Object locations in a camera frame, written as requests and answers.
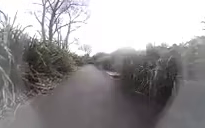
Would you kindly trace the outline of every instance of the vegetation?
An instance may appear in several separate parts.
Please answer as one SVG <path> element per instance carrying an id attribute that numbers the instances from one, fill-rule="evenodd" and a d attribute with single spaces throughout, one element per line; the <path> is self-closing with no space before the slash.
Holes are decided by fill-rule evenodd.
<path id="1" fill-rule="evenodd" d="M 94 58 L 98 67 L 121 74 L 128 83 L 125 90 L 162 104 L 176 95 L 179 82 L 205 80 L 205 36 L 170 47 L 148 44 L 145 51 L 122 48 L 111 54 L 98 53 Z"/>
<path id="2" fill-rule="evenodd" d="M 51 28 L 54 29 L 56 25 L 59 29 L 56 28 L 52 30 L 52 35 L 51 32 L 47 35 L 45 31 L 51 28 L 45 28 L 43 25 L 39 32 L 40 38 L 30 37 L 25 33 L 25 30 L 31 26 L 16 26 L 17 14 L 11 20 L 0 10 L 0 118 L 3 113 L 14 111 L 26 98 L 52 90 L 64 76 L 74 71 L 76 66 L 85 64 L 83 57 L 70 52 L 68 48 L 70 41 L 67 37 L 54 38 L 58 31 L 61 32 L 61 28 L 69 29 L 67 36 L 74 31 L 71 25 L 74 26 L 74 22 L 77 24 L 76 19 L 82 14 L 83 6 L 81 5 L 81 10 L 77 9 L 80 7 L 77 3 L 66 3 L 66 1 L 59 3 L 60 0 L 55 1 L 56 3 L 50 3 L 48 0 L 42 2 L 45 2 L 43 3 L 45 12 L 55 15 L 54 19 L 53 17 L 53 20 L 51 19 Z M 69 13 L 70 17 L 76 19 L 70 20 L 66 26 L 59 26 L 63 23 L 58 16 L 60 13 Z"/>

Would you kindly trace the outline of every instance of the tall grass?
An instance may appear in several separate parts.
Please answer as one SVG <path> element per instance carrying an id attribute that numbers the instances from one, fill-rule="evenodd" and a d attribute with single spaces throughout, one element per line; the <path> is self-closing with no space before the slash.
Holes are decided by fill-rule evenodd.
<path id="1" fill-rule="evenodd" d="M 14 26 L 15 20 L 11 22 L 0 10 L 0 116 L 4 110 L 17 105 L 19 90 L 24 88 L 18 67 L 22 62 L 19 56 L 22 55 L 25 28 Z"/>
<path id="2" fill-rule="evenodd" d="M 15 25 L 14 17 L 0 10 L 0 118 L 29 94 L 52 90 L 75 66 L 69 51 L 28 36 L 31 26 Z"/>

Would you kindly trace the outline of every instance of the asphalt road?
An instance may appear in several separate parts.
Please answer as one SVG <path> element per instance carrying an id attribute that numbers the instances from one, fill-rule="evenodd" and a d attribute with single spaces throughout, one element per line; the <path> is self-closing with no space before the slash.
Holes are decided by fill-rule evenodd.
<path id="1" fill-rule="evenodd" d="M 156 116 L 147 99 L 125 95 L 119 81 L 88 65 L 22 106 L 4 128 L 152 128 Z"/>

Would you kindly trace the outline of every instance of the paved path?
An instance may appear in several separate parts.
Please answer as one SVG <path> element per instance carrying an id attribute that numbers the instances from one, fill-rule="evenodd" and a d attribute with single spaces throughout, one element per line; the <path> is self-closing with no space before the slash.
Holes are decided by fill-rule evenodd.
<path id="1" fill-rule="evenodd" d="M 146 100 L 124 95 L 119 83 L 88 65 L 16 112 L 11 128 L 150 128 L 156 110 Z"/>

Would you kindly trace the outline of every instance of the overcast sky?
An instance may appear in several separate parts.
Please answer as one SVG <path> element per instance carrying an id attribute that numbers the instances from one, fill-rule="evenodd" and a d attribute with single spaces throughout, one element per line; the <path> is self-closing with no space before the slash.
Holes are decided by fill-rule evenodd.
<path id="1" fill-rule="evenodd" d="M 25 13 L 33 9 L 31 3 L 0 0 L 0 7 L 10 16 L 18 10 L 17 22 L 24 26 L 36 25 L 33 16 Z M 181 43 L 204 33 L 205 0 L 91 0 L 89 8 L 91 18 L 75 36 L 90 44 L 93 53 L 120 47 L 144 49 L 149 42 Z"/>

